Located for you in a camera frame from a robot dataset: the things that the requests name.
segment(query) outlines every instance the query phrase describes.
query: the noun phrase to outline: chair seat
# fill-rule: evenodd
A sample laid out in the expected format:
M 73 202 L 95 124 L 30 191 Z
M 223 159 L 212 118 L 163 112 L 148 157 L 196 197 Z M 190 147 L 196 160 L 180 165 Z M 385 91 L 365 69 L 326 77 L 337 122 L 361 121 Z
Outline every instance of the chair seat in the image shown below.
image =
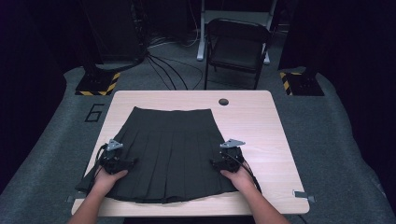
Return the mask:
M 219 37 L 211 52 L 210 64 L 255 73 L 262 56 L 262 43 Z

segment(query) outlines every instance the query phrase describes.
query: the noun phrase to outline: chair backrest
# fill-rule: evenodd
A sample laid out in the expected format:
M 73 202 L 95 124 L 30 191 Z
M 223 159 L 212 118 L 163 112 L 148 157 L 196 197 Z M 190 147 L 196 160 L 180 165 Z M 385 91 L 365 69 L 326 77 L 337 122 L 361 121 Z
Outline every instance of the chair backrest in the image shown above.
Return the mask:
M 207 25 L 207 35 L 226 36 L 267 43 L 270 39 L 268 30 L 254 22 L 234 21 L 228 19 L 214 19 Z

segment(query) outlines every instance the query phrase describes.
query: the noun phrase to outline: wooden table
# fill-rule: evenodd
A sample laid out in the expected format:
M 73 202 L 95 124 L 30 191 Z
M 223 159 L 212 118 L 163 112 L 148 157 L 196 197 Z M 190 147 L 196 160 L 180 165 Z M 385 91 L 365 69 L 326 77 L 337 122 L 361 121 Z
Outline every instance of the wooden table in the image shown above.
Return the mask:
M 225 98 L 228 105 L 220 105 Z M 241 146 L 245 159 L 257 177 L 264 197 L 282 214 L 304 214 L 307 199 L 293 191 L 304 191 L 289 144 L 269 91 L 117 91 L 87 173 L 94 164 L 98 148 L 113 138 L 134 106 L 158 110 L 212 110 L 225 140 L 246 142 Z M 76 199 L 72 214 L 83 199 Z M 101 217 L 202 217 L 250 215 L 248 204 L 237 192 L 223 193 L 184 203 L 129 203 L 105 198 Z

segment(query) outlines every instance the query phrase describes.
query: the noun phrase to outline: yellow and black hazard tape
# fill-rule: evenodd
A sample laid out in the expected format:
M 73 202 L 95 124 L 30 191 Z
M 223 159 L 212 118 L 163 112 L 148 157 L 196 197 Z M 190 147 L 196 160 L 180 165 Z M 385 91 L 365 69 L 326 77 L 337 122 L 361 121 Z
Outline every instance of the yellow and black hazard tape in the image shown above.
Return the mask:
M 287 95 L 293 95 L 293 92 L 291 91 L 290 88 L 290 84 L 288 82 L 287 73 L 280 73 L 280 77 L 282 78 L 282 82 L 283 82 L 283 87 L 285 88 L 286 94 Z M 300 75 L 301 73 L 288 73 L 288 74 L 292 74 L 292 75 Z
M 114 75 L 111 80 L 110 85 L 108 86 L 106 91 L 76 91 L 76 95 L 110 95 L 116 87 L 117 81 L 119 80 L 120 73 Z

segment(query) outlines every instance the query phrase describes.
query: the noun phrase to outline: hand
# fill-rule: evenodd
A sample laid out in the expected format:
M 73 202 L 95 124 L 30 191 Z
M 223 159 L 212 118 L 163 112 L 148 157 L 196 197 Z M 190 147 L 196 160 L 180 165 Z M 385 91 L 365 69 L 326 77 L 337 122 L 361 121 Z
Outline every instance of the hand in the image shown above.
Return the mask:
M 92 192 L 105 197 L 108 192 L 113 188 L 117 180 L 123 178 L 128 174 L 127 170 L 119 171 L 114 175 L 108 174 L 102 166 L 98 167 L 96 171 L 95 184 L 93 185 Z
M 229 178 L 233 182 L 233 185 L 239 191 L 241 191 L 241 193 L 256 188 L 250 174 L 243 167 L 239 167 L 239 170 L 236 173 L 231 173 L 226 170 L 221 170 L 220 172 L 222 175 Z

